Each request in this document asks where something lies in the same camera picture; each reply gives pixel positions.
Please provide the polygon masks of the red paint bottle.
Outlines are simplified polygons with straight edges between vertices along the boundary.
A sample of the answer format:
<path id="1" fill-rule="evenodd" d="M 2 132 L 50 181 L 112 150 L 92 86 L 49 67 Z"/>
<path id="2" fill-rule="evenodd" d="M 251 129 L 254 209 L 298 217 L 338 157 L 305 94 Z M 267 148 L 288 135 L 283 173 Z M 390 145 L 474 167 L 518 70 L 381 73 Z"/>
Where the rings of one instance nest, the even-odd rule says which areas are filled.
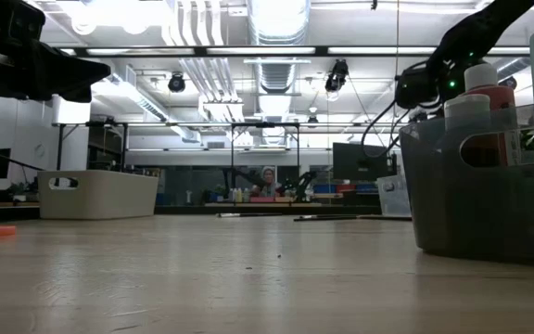
<path id="1" fill-rule="evenodd" d="M 466 95 L 485 95 L 489 97 L 489 109 L 492 115 L 502 109 L 515 106 L 515 94 L 511 87 L 498 84 L 498 72 L 488 63 L 481 63 L 464 71 Z M 515 163 L 512 150 L 509 148 L 511 135 L 498 134 L 498 147 L 502 166 Z"/>

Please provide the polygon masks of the black background rig frame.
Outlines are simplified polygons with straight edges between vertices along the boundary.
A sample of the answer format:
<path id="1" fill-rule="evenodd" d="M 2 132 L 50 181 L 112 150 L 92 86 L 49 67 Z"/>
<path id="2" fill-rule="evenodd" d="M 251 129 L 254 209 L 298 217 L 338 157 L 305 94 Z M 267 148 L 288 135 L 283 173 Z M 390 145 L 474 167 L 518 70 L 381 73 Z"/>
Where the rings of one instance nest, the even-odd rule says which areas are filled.
<path id="1" fill-rule="evenodd" d="M 365 129 L 365 123 L 318 122 L 310 126 L 305 122 L 85 122 L 88 128 L 110 128 L 119 126 L 122 131 L 121 165 L 135 166 L 214 166 L 222 168 L 224 187 L 236 185 L 241 177 L 246 182 L 263 186 L 262 173 L 252 172 L 255 166 L 292 166 L 296 181 L 308 172 L 306 157 L 316 157 L 322 153 L 331 162 L 333 168 L 333 144 L 325 148 L 311 148 L 311 135 L 333 134 L 337 128 L 345 131 L 349 128 Z M 205 129 L 217 132 L 216 140 L 221 147 L 212 145 L 207 138 L 182 135 L 183 144 L 176 146 L 167 135 L 152 135 L 150 142 L 144 144 L 146 138 L 141 135 L 132 146 L 130 141 L 138 131 L 145 129 L 171 129 L 173 132 L 186 129 Z"/>

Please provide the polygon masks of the clear plastic bin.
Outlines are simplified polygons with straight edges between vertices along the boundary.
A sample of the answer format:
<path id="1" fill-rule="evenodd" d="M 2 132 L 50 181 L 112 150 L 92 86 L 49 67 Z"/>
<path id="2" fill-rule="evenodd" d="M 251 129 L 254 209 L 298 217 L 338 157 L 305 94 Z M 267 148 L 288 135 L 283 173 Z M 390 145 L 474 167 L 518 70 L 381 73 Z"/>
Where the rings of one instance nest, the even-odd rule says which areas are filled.
<path id="1" fill-rule="evenodd" d="M 376 184 L 383 215 L 412 216 L 407 185 L 402 175 L 378 178 Z"/>

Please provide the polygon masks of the dark grey translucent bin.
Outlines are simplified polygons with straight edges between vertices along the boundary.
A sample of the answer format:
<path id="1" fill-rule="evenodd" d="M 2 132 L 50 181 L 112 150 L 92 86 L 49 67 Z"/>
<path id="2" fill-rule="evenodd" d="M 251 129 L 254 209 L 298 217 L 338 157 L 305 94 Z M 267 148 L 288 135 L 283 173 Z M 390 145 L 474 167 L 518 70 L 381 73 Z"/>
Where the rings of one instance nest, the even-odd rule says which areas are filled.
<path id="1" fill-rule="evenodd" d="M 444 119 L 405 126 L 401 154 L 417 246 L 465 259 L 534 265 L 534 105 L 490 114 L 488 127 L 446 132 Z M 502 166 L 498 134 L 515 163 Z"/>

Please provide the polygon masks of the silver ventilation duct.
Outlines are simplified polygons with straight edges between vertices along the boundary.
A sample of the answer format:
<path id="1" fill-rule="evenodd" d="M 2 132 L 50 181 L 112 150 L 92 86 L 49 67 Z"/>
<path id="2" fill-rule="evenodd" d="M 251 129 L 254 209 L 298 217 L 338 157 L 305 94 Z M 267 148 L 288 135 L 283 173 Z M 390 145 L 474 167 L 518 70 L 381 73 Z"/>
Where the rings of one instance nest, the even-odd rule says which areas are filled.
<path id="1" fill-rule="evenodd" d="M 259 46 L 304 45 L 311 0 L 246 0 L 250 43 Z M 262 58 L 254 66 L 258 105 L 265 122 L 284 122 L 298 65 L 293 58 Z"/>

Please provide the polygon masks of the person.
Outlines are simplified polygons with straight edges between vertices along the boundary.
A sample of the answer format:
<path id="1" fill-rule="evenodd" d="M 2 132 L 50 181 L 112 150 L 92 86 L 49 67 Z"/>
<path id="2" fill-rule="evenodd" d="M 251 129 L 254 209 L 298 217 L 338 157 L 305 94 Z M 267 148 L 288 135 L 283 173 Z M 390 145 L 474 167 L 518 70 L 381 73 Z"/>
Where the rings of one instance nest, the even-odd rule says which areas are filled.
<path id="1" fill-rule="evenodd" d="M 263 186 L 255 185 L 251 190 L 252 197 L 270 197 L 277 198 L 281 194 L 277 189 L 281 186 L 275 181 L 275 168 L 273 166 L 265 166 L 262 169 Z"/>

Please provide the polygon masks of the black-handled silver-ferrule paintbrush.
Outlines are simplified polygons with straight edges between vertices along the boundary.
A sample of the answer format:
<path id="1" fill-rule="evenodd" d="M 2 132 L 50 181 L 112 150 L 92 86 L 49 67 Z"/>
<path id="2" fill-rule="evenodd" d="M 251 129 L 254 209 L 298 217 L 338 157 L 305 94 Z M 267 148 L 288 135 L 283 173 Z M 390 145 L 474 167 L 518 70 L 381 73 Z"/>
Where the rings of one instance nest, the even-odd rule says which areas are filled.
<path id="1" fill-rule="evenodd" d="M 217 218 L 249 218 L 249 217 L 270 217 L 282 216 L 282 213 L 273 212 L 242 212 L 242 213 L 217 213 Z"/>

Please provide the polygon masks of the white plastic bin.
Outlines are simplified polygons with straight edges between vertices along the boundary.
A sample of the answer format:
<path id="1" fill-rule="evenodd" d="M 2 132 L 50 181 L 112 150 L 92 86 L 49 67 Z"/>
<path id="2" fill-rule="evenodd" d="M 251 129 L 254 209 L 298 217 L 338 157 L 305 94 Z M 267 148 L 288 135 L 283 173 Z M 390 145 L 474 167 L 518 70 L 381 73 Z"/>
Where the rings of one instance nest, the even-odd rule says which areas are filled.
<path id="1" fill-rule="evenodd" d="M 37 174 L 40 217 L 48 220 L 107 220 L 154 213 L 159 179 L 101 170 Z"/>

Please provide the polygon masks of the thin brown-handled paintbrush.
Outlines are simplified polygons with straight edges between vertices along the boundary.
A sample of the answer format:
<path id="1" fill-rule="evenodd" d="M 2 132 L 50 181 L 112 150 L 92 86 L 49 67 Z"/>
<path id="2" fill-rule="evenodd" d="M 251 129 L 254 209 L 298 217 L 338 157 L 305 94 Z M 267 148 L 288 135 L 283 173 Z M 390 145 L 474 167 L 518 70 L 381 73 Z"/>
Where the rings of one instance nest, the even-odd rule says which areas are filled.
<path id="1" fill-rule="evenodd" d="M 294 218 L 294 222 L 315 222 L 315 221 L 335 221 L 335 220 L 357 220 L 360 215 L 346 215 L 346 214 L 315 214 L 315 215 L 301 215 Z"/>

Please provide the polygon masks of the small dark paint bottle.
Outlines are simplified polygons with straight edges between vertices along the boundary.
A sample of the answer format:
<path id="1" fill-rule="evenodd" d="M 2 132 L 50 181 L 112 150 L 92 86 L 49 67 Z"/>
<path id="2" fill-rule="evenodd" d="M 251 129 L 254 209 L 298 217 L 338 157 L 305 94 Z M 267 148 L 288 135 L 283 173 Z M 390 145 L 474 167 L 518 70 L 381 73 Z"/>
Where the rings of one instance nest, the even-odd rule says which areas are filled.
<path id="1" fill-rule="evenodd" d="M 444 104 L 446 132 L 465 127 L 488 127 L 490 125 L 490 98 L 486 95 L 462 95 Z"/>

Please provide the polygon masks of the black aluminium table frame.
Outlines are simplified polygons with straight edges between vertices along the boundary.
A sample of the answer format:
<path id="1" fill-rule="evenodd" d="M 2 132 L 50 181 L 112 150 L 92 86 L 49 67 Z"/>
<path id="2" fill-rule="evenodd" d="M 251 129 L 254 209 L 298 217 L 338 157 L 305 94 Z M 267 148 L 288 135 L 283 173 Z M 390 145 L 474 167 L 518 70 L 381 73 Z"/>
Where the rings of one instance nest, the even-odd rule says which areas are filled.
<path id="1" fill-rule="evenodd" d="M 217 213 L 279 213 L 283 215 L 380 215 L 376 206 L 158 206 L 156 215 L 215 215 Z M 38 207 L 0 207 L 0 222 L 34 220 L 40 218 Z"/>

